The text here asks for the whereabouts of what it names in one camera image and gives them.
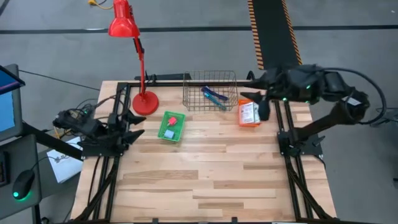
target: table leg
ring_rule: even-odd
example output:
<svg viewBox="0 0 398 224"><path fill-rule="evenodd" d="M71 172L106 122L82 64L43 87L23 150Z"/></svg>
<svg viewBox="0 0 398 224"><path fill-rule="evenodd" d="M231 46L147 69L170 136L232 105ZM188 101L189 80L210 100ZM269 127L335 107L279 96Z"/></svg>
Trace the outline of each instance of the table leg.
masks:
<svg viewBox="0 0 398 224"><path fill-rule="evenodd" d="M39 204L32 207L32 223L41 224L42 218L40 217L40 207Z"/></svg>

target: gray floor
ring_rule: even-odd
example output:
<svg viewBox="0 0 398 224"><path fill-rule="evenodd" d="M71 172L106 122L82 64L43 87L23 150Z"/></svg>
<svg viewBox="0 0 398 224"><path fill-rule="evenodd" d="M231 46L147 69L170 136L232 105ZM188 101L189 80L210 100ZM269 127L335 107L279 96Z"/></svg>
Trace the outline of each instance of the gray floor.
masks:
<svg viewBox="0 0 398 224"><path fill-rule="evenodd" d="M140 27L249 25L244 0L130 2ZM295 26L398 23L396 0L287 0L287 4ZM0 17L0 29L105 28L112 18L112 11L89 7L81 0L10 0ZM360 70L377 81L389 106L398 106L398 30L298 31L296 38L305 63ZM95 88L103 80L130 80L139 71L132 42L106 34L0 35L0 43L2 65L17 63L23 70ZM142 43L149 73L228 69L235 70L239 78L245 78L249 70L261 74L256 68L250 32L146 33L142 34ZM50 128L57 112L98 95L95 90L46 78L24 73L21 77L27 83L21 89L23 116L38 128ZM376 92L358 77L347 75L346 81L370 95L372 108L367 116L374 116L374 109L381 105ZM320 118L330 108L330 104L319 103L312 107L312 115ZM326 171L340 218L396 223L398 190L392 178L398 177L397 130L397 126L388 124L377 129L357 125L325 131ZM44 199L40 204L42 215L62 221L74 191L65 189ZM0 223L30 223L30 211Z"/></svg>

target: white paper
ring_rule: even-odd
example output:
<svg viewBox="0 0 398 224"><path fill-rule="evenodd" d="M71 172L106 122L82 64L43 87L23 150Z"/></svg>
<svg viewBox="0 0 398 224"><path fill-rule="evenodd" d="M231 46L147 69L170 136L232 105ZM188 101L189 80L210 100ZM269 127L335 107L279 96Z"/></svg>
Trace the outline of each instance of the white paper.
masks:
<svg viewBox="0 0 398 224"><path fill-rule="evenodd" d="M253 102L246 103L245 105L241 105L240 110L241 110L241 120L242 120L243 124L248 124L248 123L254 122Z"/></svg>
<svg viewBox="0 0 398 224"><path fill-rule="evenodd" d="M69 145L82 150L82 148L77 145L78 142L80 142L81 139L80 137L76 137L74 139L71 139L67 141ZM61 159L64 157L68 157L61 152L57 152L56 150L51 150L47 152L47 156L53 157L56 159ZM73 177L74 175L78 174L81 171L81 168L83 167L83 162L79 161L77 159L74 159L72 157L68 157L67 159L61 159L59 161L56 161L54 159L49 158L52 170L54 171L55 178L57 178L57 182L63 183L69 178Z"/></svg>

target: red desk lamp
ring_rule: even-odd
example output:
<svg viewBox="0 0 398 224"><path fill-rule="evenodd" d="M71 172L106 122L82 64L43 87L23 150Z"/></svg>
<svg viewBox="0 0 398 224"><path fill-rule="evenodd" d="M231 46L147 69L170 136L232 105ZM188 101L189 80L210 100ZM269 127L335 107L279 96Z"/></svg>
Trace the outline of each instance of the red desk lamp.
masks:
<svg viewBox="0 0 398 224"><path fill-rule="evenodd" d="M141 115L149 115L156 111L159 99L151 91L145 91L144 84L144 49L139 39L139 29L134 22L132 7L128 0L114 0L114 19L109 26L108 34L111 37L132 37L141 62L141 92L132 100L132 108Z"/></svg>

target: wooden table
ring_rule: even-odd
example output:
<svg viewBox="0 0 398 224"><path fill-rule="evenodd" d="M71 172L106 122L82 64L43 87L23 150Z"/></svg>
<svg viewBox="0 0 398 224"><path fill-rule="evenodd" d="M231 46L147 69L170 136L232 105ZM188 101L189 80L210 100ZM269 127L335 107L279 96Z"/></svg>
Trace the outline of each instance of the wooden table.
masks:
<svg viewBox="0 0 398 224"><path fill-rule="evenodd" d="M117 81L102 84L99 100L114 95ZM275 110L256 128L238 126L238 107L228 112L189 112L182 105L182 87L148 87L159 97L157 111L131 129L145 133L121 158L112 222L294 221L284 158L279 154ZM257 91L240 88L238 91ZM131 98L138 93L133 88ZM113 100L96 111L107 116ZM307 104L291 103L295 126L312 121ZM157 137L166 110L186 114L178 143ZM327 213L335 216L323 164L302 156L309 191ZM84 161L72 218L87 206L96 158ZM101 163L93 195L100 178ZM104 201L101 215L104 217ZM302 199L302 216L305 217Z"/></svg>

